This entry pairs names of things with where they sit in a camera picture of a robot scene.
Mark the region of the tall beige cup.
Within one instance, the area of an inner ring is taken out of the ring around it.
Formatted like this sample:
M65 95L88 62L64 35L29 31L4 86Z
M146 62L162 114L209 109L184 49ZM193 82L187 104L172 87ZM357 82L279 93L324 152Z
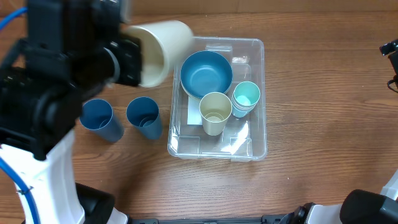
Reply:
M231 100L220 92L205 95L199 105L202 126L210 136L221 134L232 113Z
M160 85L193 46L193 31L181 21L129 26L123 32L141 41L140 86L145 88Z

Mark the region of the dark blue bowl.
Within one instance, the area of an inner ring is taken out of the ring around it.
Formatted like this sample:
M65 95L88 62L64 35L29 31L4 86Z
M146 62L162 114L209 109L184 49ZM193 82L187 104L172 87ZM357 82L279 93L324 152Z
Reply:
M221 54L202 50L184 61L180 82L184 89L198 98L211 92L227 93L233 82L233 70Z

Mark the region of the cream bowl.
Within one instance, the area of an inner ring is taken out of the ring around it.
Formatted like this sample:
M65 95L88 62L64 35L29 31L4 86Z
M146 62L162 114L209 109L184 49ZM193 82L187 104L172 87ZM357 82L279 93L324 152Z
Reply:
M198 98L198 97L193 96L192 94L190 94L186 89L183 88L183 90L190 98L193 98L194 100L198 100L198 101L201 100L201 98Z

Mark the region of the clear plastic storage container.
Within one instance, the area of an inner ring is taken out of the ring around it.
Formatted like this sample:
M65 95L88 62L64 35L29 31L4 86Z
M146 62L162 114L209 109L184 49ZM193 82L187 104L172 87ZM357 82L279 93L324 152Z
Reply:
M168 151L181 159L217 158L232 161L260 161L267 155L266 78L264 44L259 39L195 37L192 52L211 50L231 64L233 82L227 96L241 82L255 83L261 97L243 118L230 116L223 132L208 135L202 125L188 125L188 95L180 82L182 64L174 67L170 109Z

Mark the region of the small mint green cup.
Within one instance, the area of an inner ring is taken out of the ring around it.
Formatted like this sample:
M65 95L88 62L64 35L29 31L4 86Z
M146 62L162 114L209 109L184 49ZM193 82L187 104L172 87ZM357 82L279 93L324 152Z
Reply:
M233 100L243 107L256 105L260 97L261 91L259 87L249 81L239 83L233 91Z

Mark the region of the small light blue cup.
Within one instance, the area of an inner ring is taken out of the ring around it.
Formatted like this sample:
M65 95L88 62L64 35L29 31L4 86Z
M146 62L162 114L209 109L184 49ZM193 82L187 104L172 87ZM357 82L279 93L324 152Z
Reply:
M235 116L237 118L243 118L247 114L249 114L251 111L252 111L252 108L249 108L248 110L240 110L238 108L233 107L232 114L233 114L233 116Z

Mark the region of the small grey cup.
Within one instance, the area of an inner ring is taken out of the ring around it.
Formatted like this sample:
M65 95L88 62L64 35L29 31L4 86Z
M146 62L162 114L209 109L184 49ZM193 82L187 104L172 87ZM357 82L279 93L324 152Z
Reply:
M255 103L251 103L249 98L244 95L239 95L239 96L233 95L231 99L233 106L235 106L238 110L241 111L251 111L256 106Z

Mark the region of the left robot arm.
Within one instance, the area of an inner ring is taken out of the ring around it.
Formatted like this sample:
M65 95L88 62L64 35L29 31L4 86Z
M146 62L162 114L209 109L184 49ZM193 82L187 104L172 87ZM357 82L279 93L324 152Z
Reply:
M28 0L27 36L1 62L1 169L26 223L131 223L114 197L75 181L72 147L85 101L141 80L141 43L120 31L130 1Z

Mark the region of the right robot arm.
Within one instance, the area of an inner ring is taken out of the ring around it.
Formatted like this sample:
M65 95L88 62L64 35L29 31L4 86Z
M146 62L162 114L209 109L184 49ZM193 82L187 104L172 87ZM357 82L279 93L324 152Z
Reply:
M281 223L303 224L397 224L397 174L375 194L356 189L342 204L318 205L307 203L285 215Z

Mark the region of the white label in container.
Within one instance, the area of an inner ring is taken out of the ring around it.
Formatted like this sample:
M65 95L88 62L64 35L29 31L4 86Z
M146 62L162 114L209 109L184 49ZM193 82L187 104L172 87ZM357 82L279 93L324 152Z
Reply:
M188 97L188 113L187 113L188 125L202 125L199 106L200 106L200 100L194 99L191 96Z

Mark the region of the tall blue cup right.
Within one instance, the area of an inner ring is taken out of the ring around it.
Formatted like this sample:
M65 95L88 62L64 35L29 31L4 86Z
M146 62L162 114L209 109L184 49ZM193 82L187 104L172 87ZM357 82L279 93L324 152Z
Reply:
M157 103L147 96L132 100L126 109L127 120L147 139L156 140L162 135L162 121Z

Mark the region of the tall blue cup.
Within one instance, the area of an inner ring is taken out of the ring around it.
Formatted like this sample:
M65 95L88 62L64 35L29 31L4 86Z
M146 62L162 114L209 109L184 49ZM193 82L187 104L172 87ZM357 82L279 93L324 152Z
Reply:
M157 103L147 96L132 100L126 109L127 120L147 139L156 140L162 135L162 121Z
M112 106L103 99L92 99L83 105L80 123L109 142L117 142L124 135L122 123Z

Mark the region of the tall blue cup left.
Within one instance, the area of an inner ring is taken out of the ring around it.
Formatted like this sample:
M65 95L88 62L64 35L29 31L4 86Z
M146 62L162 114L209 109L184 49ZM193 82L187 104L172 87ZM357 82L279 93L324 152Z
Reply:
M83 105L80 123L109 142L117 142L124 135L122 123L112 106L103 99L92 99Z

